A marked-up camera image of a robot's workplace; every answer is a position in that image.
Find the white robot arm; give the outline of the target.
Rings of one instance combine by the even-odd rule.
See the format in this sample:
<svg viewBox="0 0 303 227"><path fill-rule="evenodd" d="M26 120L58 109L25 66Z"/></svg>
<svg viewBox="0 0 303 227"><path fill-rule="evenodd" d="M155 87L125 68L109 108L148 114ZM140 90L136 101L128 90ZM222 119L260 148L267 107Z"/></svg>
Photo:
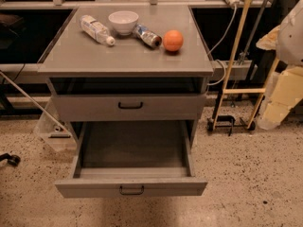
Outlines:
<svg viewBox="0 0 303 227"><path fill-rule="evenodd" d="M269 78L257 124L264 130L279 126L303 99L303 0L299 0L279 26L257 42L257 48L275 50L287 64L280 74Z"/></svg>

